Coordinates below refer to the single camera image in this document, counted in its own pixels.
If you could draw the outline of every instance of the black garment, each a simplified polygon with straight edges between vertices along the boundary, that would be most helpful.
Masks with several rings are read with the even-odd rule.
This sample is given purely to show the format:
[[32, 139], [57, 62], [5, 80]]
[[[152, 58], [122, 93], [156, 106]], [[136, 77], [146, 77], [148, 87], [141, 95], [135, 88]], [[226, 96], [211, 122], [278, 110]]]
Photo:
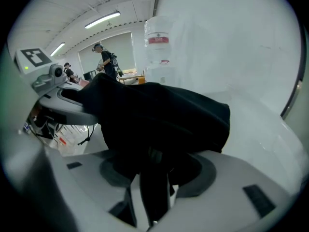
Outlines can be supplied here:
[[[103, 62], [105, 62], [108, 59], [112, 60], [111, 54], [107, 51], [102, 51], [101, 55], [102, 55]], [[115, 68], [112, 66], [111, 62], [109, 62], [108, 64], [104, 66], [104, 70], [107, 75], [109, 75], [112, 79], [116, 80], [116, 76], [117, 76], [116, 71], [115, 71]]]
[[64, 68], [63, 73], [65, 73], [68, 76], [70, 82], [74, 83], [74, 79], [70, 78], [70, 76], [74, 75], [74, 73], [71, 69]]
[[[126, 86], [99, 73], [78, 91], [77, 101], [99, 118], [109, 149], [221, 152], [229, 136], [228, 105], [182, 88]], [[122, 126], [126, 121], [132, 121], [129, 129]]]

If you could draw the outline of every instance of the bottle label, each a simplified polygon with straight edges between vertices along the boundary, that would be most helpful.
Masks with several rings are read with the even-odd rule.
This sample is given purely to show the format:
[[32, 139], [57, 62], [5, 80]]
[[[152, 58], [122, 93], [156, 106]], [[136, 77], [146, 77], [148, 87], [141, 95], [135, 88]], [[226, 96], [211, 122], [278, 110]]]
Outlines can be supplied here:
[[168, 37], [153, 37], [148, 39], [149, 44], [153, 43], [169, 43]]

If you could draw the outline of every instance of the fluorescent light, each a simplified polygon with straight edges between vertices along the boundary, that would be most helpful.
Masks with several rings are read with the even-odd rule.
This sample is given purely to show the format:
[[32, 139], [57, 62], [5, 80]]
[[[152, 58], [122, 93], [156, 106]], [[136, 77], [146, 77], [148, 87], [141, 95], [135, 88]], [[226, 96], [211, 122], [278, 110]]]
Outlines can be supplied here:
[[85, 28], [89, 29], [89, 28], [93, 27], [94, 25], [101, 23], [102, 21], [106, 21], [108, 19], [114, 18], [114, 17], [119, 16], [119, 15], [120, 15], [120, 12], [118, 12], [118, 11], [114, 12], [114, 13], [111, 13], [111, 14], [108, 14], [108, 15], [105, 15], [105, 16], [103, 16], [103, 17], [101, 17], [101, 18], [99, 18], [99, 19], [97, 19], [97, 20], [87, 24], [85, 26]]
[[56, 48], [56, 50], [53, 51], [53, 53], [52, 53], [50, 56], [55, 55], [55, 53], [56, 53], [61, 47], [63, 47], [64, 45], [65, 45], [65, 43], [61, 43], [60, 46], [58, 46], [58, 47]]

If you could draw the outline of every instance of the table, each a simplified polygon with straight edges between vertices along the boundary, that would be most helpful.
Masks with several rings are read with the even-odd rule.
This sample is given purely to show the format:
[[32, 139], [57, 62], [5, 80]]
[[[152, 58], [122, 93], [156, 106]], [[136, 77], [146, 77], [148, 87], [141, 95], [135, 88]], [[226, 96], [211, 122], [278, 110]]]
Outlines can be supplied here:
[[119, 82], [121, 83], [121, 81], [123, 81], [123, 84], [126, 84], [125, 80], [133, 79], [133, 78], [136, 79], [136, 78], [140, 78], [140, 77], [145, 77], [145, 75], [133, 75], [133, 76], [128, 76], [128, 77], [120, 77]]

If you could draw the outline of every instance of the man in black shirt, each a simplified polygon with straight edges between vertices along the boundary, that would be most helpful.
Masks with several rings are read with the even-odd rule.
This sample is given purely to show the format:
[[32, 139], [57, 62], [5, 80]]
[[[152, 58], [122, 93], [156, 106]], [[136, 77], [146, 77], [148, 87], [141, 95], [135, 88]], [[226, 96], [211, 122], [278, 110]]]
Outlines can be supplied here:
[[77, 78], [77, 76], [74, 75], [70, 67], [71, 65], [69, 63], [65, 63], [63, 73], [65, 73], [68, 76], [70, 82], [75, 83], [75, 79]]
[[94, 51], [96, 53], [101, 53], [102, 55], [102, 59], [103, 59], [103, 63], [100, 65], [100, 69], [105, 70], [105, 73], [107, 75], [109, 75], [111, 78], [116, 79], [117, 73], [115, 68], [113, 67], [112, 63], [111, 63], [111, 53], [109, 51], [105, 51], [103, 46], [101, 44], [95, 44], [95, 46], [93, 47]]

